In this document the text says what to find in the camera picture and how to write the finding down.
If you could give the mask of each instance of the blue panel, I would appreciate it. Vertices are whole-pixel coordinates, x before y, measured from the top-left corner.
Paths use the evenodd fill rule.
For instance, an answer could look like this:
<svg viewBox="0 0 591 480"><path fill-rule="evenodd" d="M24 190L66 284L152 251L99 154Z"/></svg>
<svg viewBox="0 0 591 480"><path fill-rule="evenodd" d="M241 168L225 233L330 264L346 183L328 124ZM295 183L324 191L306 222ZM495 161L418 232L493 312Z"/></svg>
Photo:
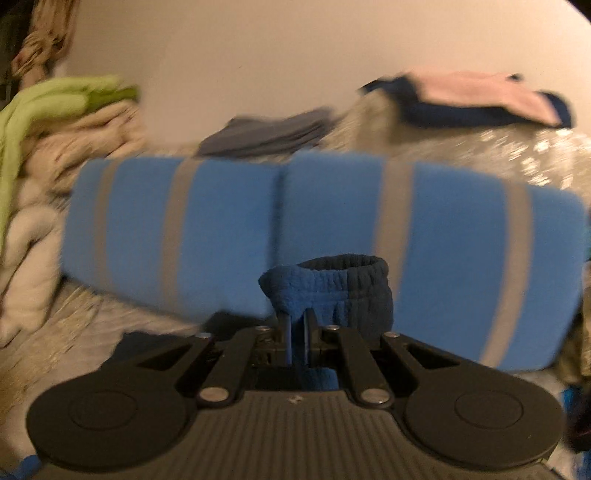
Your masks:
<svg viewBox="0 0 591 480"><path fill-rule="evenodd" d="M61 246L61 269L78 281L96 285L95 204L105 160L91 160L74 185Z"/></svg>
<svg viewBox="0 0 591 480"><path fill-rule="evenodd" d="M501 364L508 370L547 367L560 349L581 295L586 216L572 194L529 187L534 221L530 286L513 341Z"/></svg>
<svg viewBox="0 0 591 480"><path fill-rule="evenodd" d="M394 329L478 360L498 302L505 235L498 179L417 164Z"/></svg>
<svg viewBox="0 0 591 480"><path fill-rule="evenodd" d="M278 262L374 249L383 160L363 154L297 153L288 165Z"/></svg>
<svg viewBox="0 0 591 480"><path fill-rule="evenodd" d="M118 295L163 304L162 228L170 183L180 158L130 158L115 174L107 215L106 251Z"/></svg>
<svg viewBox="0 0 591 480"><path fill-rule="evenodd" d="M270 312L258 278L270 267L277 166L206 161L189 192L178 275L181 308L201 320L225 309Z"/></svg>

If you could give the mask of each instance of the pink cloth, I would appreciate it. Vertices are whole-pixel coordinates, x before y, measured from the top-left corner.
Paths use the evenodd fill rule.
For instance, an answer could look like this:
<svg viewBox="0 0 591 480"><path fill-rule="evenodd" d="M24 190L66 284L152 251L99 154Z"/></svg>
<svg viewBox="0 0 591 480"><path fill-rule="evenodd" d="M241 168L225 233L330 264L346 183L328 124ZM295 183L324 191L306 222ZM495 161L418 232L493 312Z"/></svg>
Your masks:
<svg viewBox="0 0 591 480"><path fill-rule="evenodd" d="M419 100L435 105L500 106L515 115L550 127L561 124L550 101L512 80L506 73L438 72L412 69L405 74L417 88Z"/></svg>

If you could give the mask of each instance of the beige stripe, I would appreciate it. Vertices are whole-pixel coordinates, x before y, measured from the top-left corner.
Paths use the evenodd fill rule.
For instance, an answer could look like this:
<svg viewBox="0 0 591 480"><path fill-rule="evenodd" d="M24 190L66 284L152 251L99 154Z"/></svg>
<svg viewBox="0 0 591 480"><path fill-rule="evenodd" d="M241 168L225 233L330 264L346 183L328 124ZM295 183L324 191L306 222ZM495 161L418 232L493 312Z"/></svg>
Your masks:
<svg viewBox="0 0 591 480"><path fill-rule="evenodd" d="M530 279L533 236L530 194L524 183L508 180L503 183L507 218L505 266L495 318L480 355L481 364L487 367L498 367L505 357Z"/></svg>
<svg viewBox="0 0 591 480"><path fill-rule="evenodd" d="M375 254L388 263L388 283L394 300L406 258L412 208L413 165L387 161L382 175Z"/></svg>
<svg viewBox="0 0 591 480"><path fill-rule="evenodd" d="M112 160L103 170L95 203L95 263L96 281L101 290L112 291L113 282L107 263L107 216L109 198L117 169L123 159Z"/></svg>
<svg viewBox="0 0 591 480"><path fill-rule="evenodd" d="M193 184L195 172L201 163L199 160L188 158L179 164L170 184L170 193L164 214L160 278L164 304L173 312L178 311L178 265L189 190Z"/></svg>

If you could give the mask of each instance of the white wall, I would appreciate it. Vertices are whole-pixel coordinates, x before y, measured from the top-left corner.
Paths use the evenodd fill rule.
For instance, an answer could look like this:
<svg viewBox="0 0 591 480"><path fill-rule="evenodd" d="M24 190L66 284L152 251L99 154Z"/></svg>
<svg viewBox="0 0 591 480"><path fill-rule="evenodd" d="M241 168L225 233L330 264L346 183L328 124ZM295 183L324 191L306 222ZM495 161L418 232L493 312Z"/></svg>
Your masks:
<svg viewBox="0 0 591 480"><path fill-rule="evenodd" d="M518 72L591 134L591 24L566 0L82 0L68 74L137 82L154 141L347 108L412 65Z"/></svg>

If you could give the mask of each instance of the ribbed gray panel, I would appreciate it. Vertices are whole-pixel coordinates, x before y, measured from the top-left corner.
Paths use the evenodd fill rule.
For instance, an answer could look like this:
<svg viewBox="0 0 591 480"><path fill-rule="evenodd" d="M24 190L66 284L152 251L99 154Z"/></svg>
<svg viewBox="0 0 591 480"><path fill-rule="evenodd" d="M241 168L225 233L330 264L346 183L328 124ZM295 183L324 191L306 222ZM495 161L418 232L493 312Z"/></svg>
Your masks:
<svg viewBox="0 0 591 480"><path fill-rule="evenodd" d="M35 480L556 480L541 463L478 472L429 457L388 413L332 393L247 392L197 416L169 452L117 473L44 468Z"/></svg>

